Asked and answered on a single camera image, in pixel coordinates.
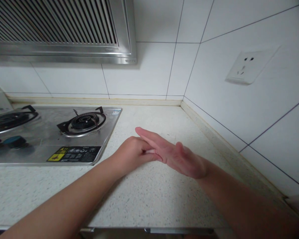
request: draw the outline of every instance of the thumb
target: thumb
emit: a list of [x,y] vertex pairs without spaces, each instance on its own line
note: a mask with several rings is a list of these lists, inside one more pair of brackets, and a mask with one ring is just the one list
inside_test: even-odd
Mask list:
[[162,162],[162,158],[154,153],[147,153],[141,156],[141,159],[144,163],[151,162],[151,161],[160,161]]
[[184,146],[181,142],[176,143],[176,152],[179,153],[183,158],[190,158],[193,152]]

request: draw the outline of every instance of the stainless steel hood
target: stainless steel hood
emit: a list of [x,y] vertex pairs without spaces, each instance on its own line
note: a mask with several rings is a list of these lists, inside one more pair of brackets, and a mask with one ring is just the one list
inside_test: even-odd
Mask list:
[[0,61],[136,64],[133,0],[0,0]]

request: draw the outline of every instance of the stainless steel stove top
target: stainless steel stove top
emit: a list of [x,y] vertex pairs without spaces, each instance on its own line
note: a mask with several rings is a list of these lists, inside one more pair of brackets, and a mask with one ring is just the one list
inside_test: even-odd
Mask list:
[[[12,116],[0,115],[0,123],[7,122],[0,128],[0,166],[94,165],[121,111],[116,107],[28,107],[9,112]],[[17,126],[14,121],[11,126],[13,118],[25,123]]]

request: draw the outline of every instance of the white wall tile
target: white wall tile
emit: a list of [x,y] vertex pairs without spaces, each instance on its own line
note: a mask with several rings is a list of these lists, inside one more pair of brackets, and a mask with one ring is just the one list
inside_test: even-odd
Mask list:
[[217,133],[219,133],[231,146],[238,152],[247,146],[241,139],[231,133],[228,129],[206,114],[203,110],[197,107],[194,103],[184,97],[183,100],[190,108],[192,108],[200,117],[203,118]]
[[32,64],[51,93],[107,94],[101,64]]
[[167,100],[183,100],[184,96],[166,96]]
[[107,94],[51,94],[53,98],[109,99]]
[[165,100],[166,96],[159,95],[109,95],[110,99],[131,99],[131,100]]
[[8,97],[52,98],[50,93],[5,93]]
[[209,40],[299,4],[299,0],[215,0],[202,41]]
[[213,0],[184,0],[177,42],[200,43]]
[[183,0],[134,0],[136,41],[176,42]]
[[299,182],[299,105],[250,146]]
[[177,43],[172,71],[170,74],[168,95],[184,95],[193,68],[199,44]]
[[253,150],[245,148],[241,154],[286,196],[299,195],[299,184]]
[[175,43],[138,42],[137,65],[103,64],[109,94],[166,95]]
[[0,62],[0,87],[11,93],[49,93],[28,62]]
[[[280,45],[249,86],[225,82],[241,50]],[[250,143],[299,102],[299,6],[200,45],[185,96]]]

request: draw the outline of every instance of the white wall socket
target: white wall socket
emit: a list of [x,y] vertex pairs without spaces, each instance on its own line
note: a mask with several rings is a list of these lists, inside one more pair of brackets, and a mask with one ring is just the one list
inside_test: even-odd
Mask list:
[[225,81],[240,85],[252,84],[278,48],[276,46],[253,51],[242,51],[234,62]]

